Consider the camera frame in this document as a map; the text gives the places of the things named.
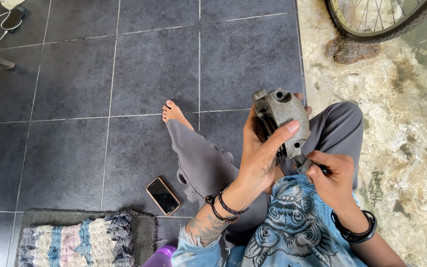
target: plastic bottle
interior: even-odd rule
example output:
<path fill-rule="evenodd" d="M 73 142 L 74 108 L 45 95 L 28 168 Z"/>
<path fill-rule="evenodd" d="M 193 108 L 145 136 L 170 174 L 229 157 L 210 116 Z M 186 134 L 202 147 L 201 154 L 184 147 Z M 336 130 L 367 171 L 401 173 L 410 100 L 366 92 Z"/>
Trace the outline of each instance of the plastic bottle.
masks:
<path fill-rule="evenodd" d="M 142 267 L 172 267 L 172 253 L 177 248 L 173 246 L 162 246 L 143 264 Z"/>

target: charging cable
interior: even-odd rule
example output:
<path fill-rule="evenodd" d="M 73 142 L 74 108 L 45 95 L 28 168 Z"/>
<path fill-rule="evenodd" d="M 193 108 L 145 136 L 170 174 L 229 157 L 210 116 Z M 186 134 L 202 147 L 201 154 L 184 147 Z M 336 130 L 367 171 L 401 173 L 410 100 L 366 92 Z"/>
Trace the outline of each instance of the charging cable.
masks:
<path fill-rule="evenodd" d="M 3 39 L 3 37 L 8 33 L 8 31 L 10 31 L 10 30 L 12 30 L 12 29 L 15 29 L 15 28 L 19 27 L 19 25 L 21 25 L 21 23 L 22 23 L 22 20 L 21 20 L 21 21 L 20 21 L 16 26 L 14 26 L 14 27 L 12 27 L 12 28 L 4 28 L 4 27 L 3 27 L 3 23 L 4 23 L 4 22 L 9 18 L 9 15 L 11 14 L 11 11 L 1 14 L 1 15 L 0 15 L 0 17 L 4 16 L 4 15 L 6 15 L 6 14 L 7 14 L 6 18 L 1 22 L 1 28 L 2 28 L 3 30 L 5 30 L 5 31 L 4 31 L 4 33 L 3 33 L 3 36 L 1 36 L 1 38 L 0 38 L 0 41 L 1 41 L 1 39 Z"/>

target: left hand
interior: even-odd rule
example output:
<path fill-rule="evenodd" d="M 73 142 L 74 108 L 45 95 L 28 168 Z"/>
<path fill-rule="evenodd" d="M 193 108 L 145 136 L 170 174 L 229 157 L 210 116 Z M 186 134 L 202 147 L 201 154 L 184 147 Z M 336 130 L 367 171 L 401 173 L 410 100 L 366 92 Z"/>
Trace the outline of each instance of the left hand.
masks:
<path fill-rule="evenodd" d="M 296 120 L 288 122 L 263 143 L 258 137 L 259 123 L 253 104 L 243 127 L 243 153 L 237 179 L 261 192 L 273 181 L 278 148 L 298 132 L 300 124 Z"/>

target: stained concrete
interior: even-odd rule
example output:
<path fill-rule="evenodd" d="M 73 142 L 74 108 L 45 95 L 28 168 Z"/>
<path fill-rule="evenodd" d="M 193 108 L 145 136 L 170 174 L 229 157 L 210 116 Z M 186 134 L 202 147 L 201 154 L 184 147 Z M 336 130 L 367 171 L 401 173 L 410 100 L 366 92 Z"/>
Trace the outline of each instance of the stained concrete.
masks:
<path fill-rule="evenodd" d="M 323 0 L 298 0 L 307 101 L 317 114 L 350 101 L 364 114 L 358 197 L 406 261 L 427 267 L 427 20 L 341 65 L 324 55 L 337 37 Z"/>

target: frayed sleeve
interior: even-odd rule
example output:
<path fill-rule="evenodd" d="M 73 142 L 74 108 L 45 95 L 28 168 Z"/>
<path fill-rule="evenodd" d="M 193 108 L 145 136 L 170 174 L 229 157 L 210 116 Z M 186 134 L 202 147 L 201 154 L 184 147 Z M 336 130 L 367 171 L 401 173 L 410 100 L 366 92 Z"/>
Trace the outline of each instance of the frayed sleeve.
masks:
<path fill-rule="evenodd" d="M 207 246 L 200 245 L 199 237 L 192 237 L 186 233 L 186 228 L 181 227 L 179 232 L 179 245 L 172 254 L 172 266 L 205 266 L 221 267 L 222 255 L 218 241 L 221 235 Z"/>

